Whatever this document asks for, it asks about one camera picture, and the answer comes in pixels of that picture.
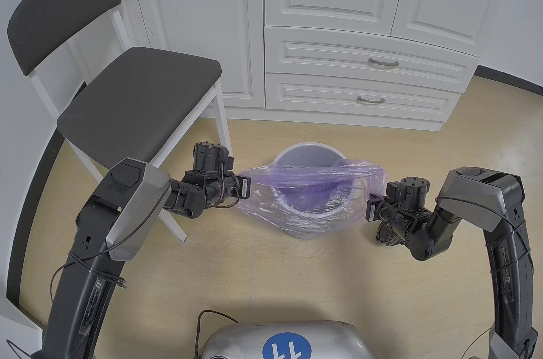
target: robot arm logo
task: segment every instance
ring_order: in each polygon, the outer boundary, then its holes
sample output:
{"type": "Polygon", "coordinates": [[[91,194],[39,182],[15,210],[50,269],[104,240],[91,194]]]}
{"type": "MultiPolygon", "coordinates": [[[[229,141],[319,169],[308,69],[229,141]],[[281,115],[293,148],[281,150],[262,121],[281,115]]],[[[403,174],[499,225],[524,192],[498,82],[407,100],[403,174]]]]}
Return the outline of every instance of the robot arm logo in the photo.
{"type": "Polygon", "coordinates": [[[311,345],[301,335],[284,332],[272,336],[262,349],[264,359],[310,359],[311,345]]]}

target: chair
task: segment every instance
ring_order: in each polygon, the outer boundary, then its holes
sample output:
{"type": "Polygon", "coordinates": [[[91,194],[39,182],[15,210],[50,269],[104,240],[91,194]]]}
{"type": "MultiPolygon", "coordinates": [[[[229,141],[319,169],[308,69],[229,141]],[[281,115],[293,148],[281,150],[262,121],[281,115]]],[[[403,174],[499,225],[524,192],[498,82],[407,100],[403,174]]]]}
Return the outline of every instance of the chair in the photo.
{"type": "MultiPolygon", "coordinates": [[[[154,166],[166,159],[210,103],[221,144],[230,136],[221,91],[221,65],[204,57],[131,47],[120,17],[121,0],[23,0],[8,24],[8,39],[57,128],[92,176],[91,158],[111,168],[125,157],[154,166]],[[46,92],[37,65],[98,16],[110,12],[123,53],[59,111],[46,92]]],[[[186,234],[162,210],[159,218],[179,240],[186,234]]]]}

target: white chair leg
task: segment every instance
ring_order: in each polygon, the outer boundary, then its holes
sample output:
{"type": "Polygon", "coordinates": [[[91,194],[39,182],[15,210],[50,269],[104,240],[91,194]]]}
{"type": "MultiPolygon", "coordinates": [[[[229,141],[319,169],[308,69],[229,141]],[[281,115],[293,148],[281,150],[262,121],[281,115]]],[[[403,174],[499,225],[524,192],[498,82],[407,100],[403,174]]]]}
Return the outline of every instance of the white chair leg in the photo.
{"type": "Polygon", "coordinates": [[[90,157],[85,154],[85,152],[81,151],[77,146],[75,146],[72,142],[68,140],[68,143],[72,147],[73,151],[76,153],[76,155],[81,160],[81,163],[85,165],[87,170],[91,173],[92,177],[96,179],[98,182],[100,182],[103,178],[102,174],[99,172],[99,170],[96,168],[90,157]]]}
{"type": "Polygon", "coordinates": [[[170,232],[175,236],[175,238],[180,241],[185,241],[187,239],[187,234],[179,226],[179,223],[175,221],[173,216],[166,210],[160,210],[159,219],[164,222],[164,225],[166,225],[168,229],[170,229],[170,232]]]}
{"type": "Polygon", "coordinates": [[[219,140],[221,145],[226,146],[231,156],[232,143],[230,142],[230,133],[228,132],[227,114],[224,110],[223,91],[221,89],[221,79],[219,78],[215,84],[216,95],[211,101],[213,104],[213,113],[215,115],[215,123],[217,124],[217,130],[219,131],[219,140]]]}

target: metal handle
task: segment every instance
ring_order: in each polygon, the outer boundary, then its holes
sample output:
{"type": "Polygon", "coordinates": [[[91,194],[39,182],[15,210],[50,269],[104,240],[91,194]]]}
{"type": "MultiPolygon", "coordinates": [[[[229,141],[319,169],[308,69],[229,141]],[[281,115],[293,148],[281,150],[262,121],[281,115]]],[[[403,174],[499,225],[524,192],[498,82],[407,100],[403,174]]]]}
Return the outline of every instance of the metal handle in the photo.
{"type": "Polygon", "coordinates": [[[359,103],[363,103],[363,104],[383,104],[384,103],[384,98],[378,99],[377,101],[372,101],[371,99],[364,99],[362,97],[358,97],[356,98],[356,100],[359,103]]]}
{"type": "Polygon", "coordinates": [[[398,66],[400,64],[400,62],[398,62],[398,61],[396,61],[396,62],[380,62],[379,60],[375,60],[373,57],[370,57],[368,59],[368,62],[370,62],[370,64],[381,65],[381,66],[398,66]]]}

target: trash bag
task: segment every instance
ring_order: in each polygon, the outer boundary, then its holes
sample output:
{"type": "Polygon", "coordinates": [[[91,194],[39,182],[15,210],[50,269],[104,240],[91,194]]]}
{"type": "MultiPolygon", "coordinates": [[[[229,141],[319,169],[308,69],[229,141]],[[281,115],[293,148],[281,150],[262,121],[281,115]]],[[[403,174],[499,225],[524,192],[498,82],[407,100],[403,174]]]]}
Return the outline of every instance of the trash bag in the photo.
{"type": "Polygon", "coordinates": [[[241,173],[251,178],[237,205],[286,233],[316,236],[352,227],[365,218],[370,193],[383,194],[385,171],[368,161],[340,159],[330,167],[270,164],[241,173]]]}

